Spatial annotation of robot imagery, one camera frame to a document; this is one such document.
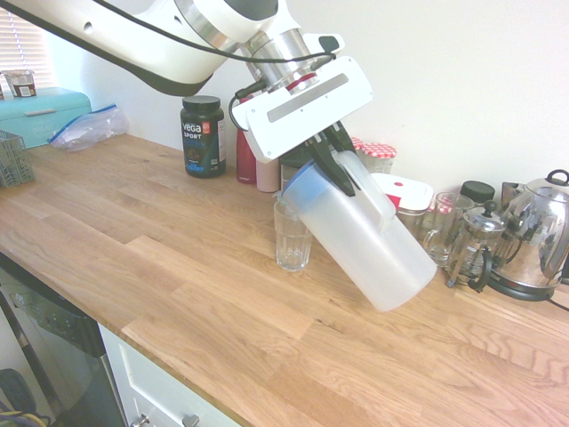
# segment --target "wire basket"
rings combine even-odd
[[[23,138],[0,131],[0,186],[13,187],[33,179],[34,171]]]

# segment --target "wooden countertop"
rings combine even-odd
[[[281,270],[273,199],[233,170],[130,136],[29,154],[0,251],[243,426],[569,425],[569,313],[443,273],[379,313],[318,244]]]

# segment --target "white wall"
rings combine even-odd
[[[398,149],[392,173],[450,189],[499,189],[569,168],[566,0],[289,0],[305,32],[337,32],[372,83],[371,104],[344,120],[353,136]],[[180,148],[180,98],[51,39],[61,85],[95,108],[115,101],[131,133]],[[227,105],[252,82],[228,62],[201,93]],[[235,129],[228,125],[228,141]],[[229,147],[230,164],[234,149]]]

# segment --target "window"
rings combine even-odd
[[[45,31],[0,8],[0,71],[30,69],[36,87],[57,85]],[[2,90],[10,93],[5,77],[0,77]]]

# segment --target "red bottle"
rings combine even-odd
[[[237,180],[243,184],[255,184],[257,182],[257,159],[241,129],[237,129],[236,151]]]

